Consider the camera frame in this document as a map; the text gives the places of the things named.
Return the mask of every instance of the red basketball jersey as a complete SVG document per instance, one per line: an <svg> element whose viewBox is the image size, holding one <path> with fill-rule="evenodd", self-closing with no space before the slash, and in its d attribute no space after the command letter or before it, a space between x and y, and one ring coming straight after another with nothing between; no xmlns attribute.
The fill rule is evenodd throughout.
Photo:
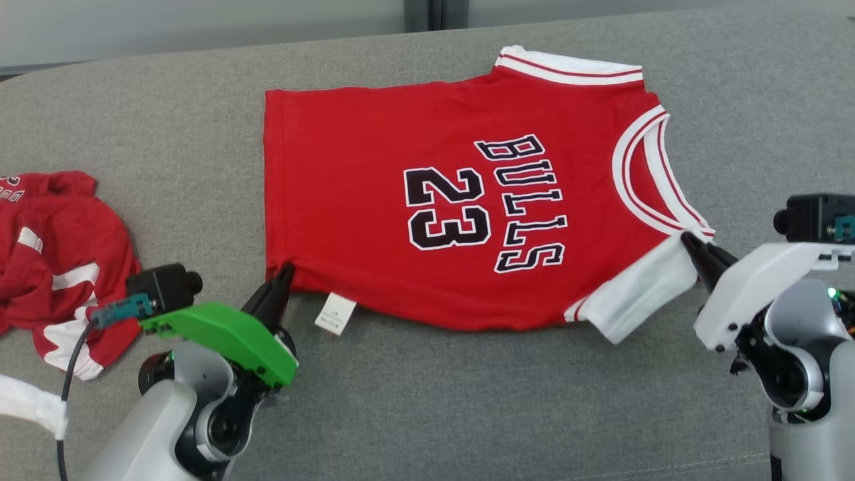
<svg viewBox="0 0 855 481"><path fill-rule="evenodd" d="M470 80L267 92L268 273L291 262L295 289L446 328L591 319L622 338L609 322L695 280L666 240L713 233L668 118L640 67L519 46Z"/></svg>

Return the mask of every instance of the clothing tag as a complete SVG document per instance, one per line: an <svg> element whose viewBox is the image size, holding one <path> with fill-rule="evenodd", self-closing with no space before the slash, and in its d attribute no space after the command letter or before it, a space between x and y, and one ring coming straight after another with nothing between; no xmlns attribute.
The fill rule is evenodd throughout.
<svg viewBox="0 0 855 481"><path fill-rule="evenodd" d="M327 303L323 305L321 313L315 319L315 325L341 336L341 331L345 330L347 321L351 320L353 308L356 306L356 302L336 293L330 293L327 297Z"/></svg>

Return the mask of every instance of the jersey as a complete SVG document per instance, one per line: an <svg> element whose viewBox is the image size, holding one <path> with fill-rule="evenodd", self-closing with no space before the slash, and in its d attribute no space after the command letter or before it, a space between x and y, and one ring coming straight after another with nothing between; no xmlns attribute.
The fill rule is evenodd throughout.
<svg viewBox="0 0 855 481"><path fill-rule="evenodd" d="M139 272L124 224L95 185L82 172L0 177L0 334L30 330L38 354L62 370L91 311L124 298L125 279ZM134 319L92 331L75 376L97 376L138 333Z"/></svg>
<svg viewBox="0 0 855 481"><path fill-rule="evenodd" d="M267 92L268 273L455 330L639 324L697 277L660 246L714 232L668 119L640 67L520 46L469 80Z"/></svg>

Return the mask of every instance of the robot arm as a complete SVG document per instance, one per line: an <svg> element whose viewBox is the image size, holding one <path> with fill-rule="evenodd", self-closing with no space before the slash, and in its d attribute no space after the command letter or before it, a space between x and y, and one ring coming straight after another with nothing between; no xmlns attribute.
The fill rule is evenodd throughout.
<svg viewBox="0 0 855 481"><path fill-rule="evenodd" d="M292 275L286 266L240 311L191 306L201 285L179 264L129 278L131 299L150 300L150 310L138 315L146 334L185 341L143 363L142 399L83 479L227 479L249 444L258 408L275 403L299 366L280 327Z"/></svg>
<svg viewBox="0 0 855 481"><path fill-rule="evenodd" d="M710 350L735 351L731 373L753 368L771 404L773 481L844 481L855 472L855 296L805 278L852 259L853 212L855 198L793 197L775 226L795 243L743 259L681 237L711 293L695 333Z"/></svg>

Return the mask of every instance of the gray couch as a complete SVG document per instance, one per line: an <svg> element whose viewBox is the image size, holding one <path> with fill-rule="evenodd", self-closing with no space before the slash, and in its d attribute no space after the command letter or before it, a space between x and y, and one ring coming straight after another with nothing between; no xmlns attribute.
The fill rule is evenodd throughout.
<svg viewBox="0 0 855 481"><path fill-rule="evenodd" d="M690 11L139 56L0 84L0 171L82 169L147 266L180 261L203 300L239 306L262 282L263 93L393 86L483 74L503 45L642 64L673 115L686 196L745 255L778 241L792 193L851 192L855 24L825 14ZM855 284L852 271L832 275ZM754 481L769 477L765 403L692 323L695 288L619 346L590 325L459 333L357 310L340 338L299 295L286 326L301 367L259 414L236 479ZM165 344L140 339L76 382L75 480L139 398ZM58 392L28 333L0 339L0 372ZM52 435L0 419L0 479L56 478Z"/></svg>

